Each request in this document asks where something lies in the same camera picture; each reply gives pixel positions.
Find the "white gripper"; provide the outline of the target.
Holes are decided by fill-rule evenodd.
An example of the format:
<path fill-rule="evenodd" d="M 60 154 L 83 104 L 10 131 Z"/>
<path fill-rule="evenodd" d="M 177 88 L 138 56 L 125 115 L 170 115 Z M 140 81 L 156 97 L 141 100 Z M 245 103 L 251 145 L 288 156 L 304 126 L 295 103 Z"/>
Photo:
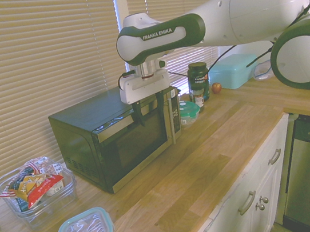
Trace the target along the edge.
<path fill-rule="evenodd" d="M 121 101 L 132 105 L 135 122 L 145 126 L 139 100 L 152 94 L 156 94 L 158 112 L 164 112 L 164 93 L 162 90 L 167 89 L 170 85 L 169 73 L 166 69 L 158 69 L 153 76 L 147 79 L 136 74 L 122 76 L 119 79 L 119 84 Z"/>

